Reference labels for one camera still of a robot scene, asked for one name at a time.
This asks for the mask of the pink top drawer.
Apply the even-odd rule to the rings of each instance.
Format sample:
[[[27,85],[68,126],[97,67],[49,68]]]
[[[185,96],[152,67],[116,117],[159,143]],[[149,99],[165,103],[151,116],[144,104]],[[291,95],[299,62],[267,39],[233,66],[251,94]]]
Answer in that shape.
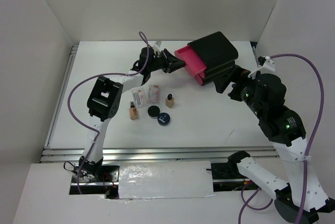
[[[195,77],[196,75],[203,74],[207,69],[206,64],[192,49],[191,46],[182,47],[174,52],[175,56],[185,62],[185,70],[190,76]]]

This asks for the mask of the black drawer organizer case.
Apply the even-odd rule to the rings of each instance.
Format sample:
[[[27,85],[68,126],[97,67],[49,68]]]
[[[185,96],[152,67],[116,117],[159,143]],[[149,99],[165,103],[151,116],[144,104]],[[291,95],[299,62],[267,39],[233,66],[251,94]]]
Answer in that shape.
[[[200,56],[207,66],[204,84],[224,75],[235,64],[238,51],[221,32],[214,32],[187,44]]]

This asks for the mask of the floral clear makeup box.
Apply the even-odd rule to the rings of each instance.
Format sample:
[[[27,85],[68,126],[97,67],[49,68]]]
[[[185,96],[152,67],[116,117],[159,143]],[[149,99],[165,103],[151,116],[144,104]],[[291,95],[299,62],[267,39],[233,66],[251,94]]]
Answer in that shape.
[[[158,103],[160,99],[160,88],[158,85],[149,85],[148,102]]]

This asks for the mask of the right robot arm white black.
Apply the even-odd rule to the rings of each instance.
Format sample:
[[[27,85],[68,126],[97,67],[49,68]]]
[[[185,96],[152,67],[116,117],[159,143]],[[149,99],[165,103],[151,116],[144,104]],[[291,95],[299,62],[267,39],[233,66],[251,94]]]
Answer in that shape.
[[[254,182],[274,200],[276,210],[289,223],[315,223],[320,212],[334,211],[334,199],[322,189],[311,158],[305,154],[308,141],[302,119],[284,105],[286,86],[281,79],[260,71],[252,76],[235,65],[214,84],[218,93],[231,84],[229,97],[244,102],[255,114],[260,129],[278,152],[288,180],[261,167],[245,151],[228,158],[228,173]]]

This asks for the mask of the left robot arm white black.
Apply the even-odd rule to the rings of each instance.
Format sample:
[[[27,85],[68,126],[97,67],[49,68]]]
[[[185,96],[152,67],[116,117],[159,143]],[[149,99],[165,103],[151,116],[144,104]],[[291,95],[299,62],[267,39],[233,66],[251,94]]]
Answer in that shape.
[[[145,84],[151,73],[162,70],[172,73],[185,66],[185,62],[166,49],[155,52],[151,47],[143,48],[139,59],[126,74],[106,74],[97,77],[87,101],[89,132],[87,144],[79,159],[79,177],[92,182],[102,177],[103,145],[110,120],[116,116],[122,93]]]

